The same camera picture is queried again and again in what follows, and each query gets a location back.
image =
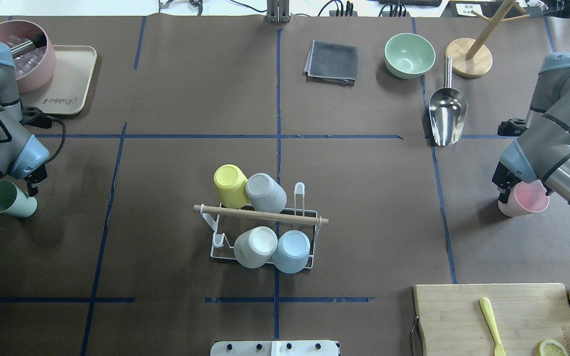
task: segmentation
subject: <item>brown table surface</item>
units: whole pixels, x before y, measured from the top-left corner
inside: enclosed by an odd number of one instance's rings
[[[545,212],[509,219],[491,183],[513,140],[497,126],[525,116],[544,56],[570,51],[570,20],[499,25],[489,73],[453,77],[469,102],[463,138],[433,148],[425,103],[445,46],[478,36],[482,20],[14,19],[55,45],[91,45],[98,60],[38,210],[0,216],[0,355],[207,355],[218,340],[275,339],[407,355],[414,284],[570,288],[567,203],[553,196]],[[400,32],[436,50],[423,81],[384,67]],[[311,40],[358,47],[355,85],[303,75]],[[59,128],[33,131],[59,144]],[[331,221],[312,269],[209,256],[212,232],[192,206],[218,204],[212,174],[228,163],[274,176],[288,207],[305,183],[306,207]]]

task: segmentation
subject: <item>green bowl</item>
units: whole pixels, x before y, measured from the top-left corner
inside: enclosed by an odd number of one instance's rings
[[[434,65],[434,48],[416,34],[396,34],[386,43],[384,62],[401,79],[419,78]]]

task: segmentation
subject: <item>pink cup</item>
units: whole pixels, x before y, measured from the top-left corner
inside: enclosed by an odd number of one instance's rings
[[[531,184],[520,182],[512,188],[507,204],[498,201],[498,208],[509,217],[539,213],[549,206],[549,196],[546,192],[539,180]]]
[[[19,92],[29,92],[38,89],[52,78],[54,68],[56,68],[56,54],[54,54],[54,47],[52,47],[48,34],[36,23],[23,20],[11,20],[0,23],[0,42],[2,43],[7,43],[10,35],[31,39],[41,34],[41,32],[46,35],[47,39],[46,53],[33,70],[16,80]]]

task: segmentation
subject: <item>wooden cutting board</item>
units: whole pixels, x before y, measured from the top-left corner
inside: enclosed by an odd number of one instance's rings
[[[491,300],[507,356],[537,356],[552,338],[570,354],[570,306],[561,283],[418,284],[414,298],[424,356],[492,356],[479,299]]]

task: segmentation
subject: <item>gray towel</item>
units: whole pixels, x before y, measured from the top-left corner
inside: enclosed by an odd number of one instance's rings
[[[312,41],[304,73],[328,82],[353,84],[358,74],[358,47]]]

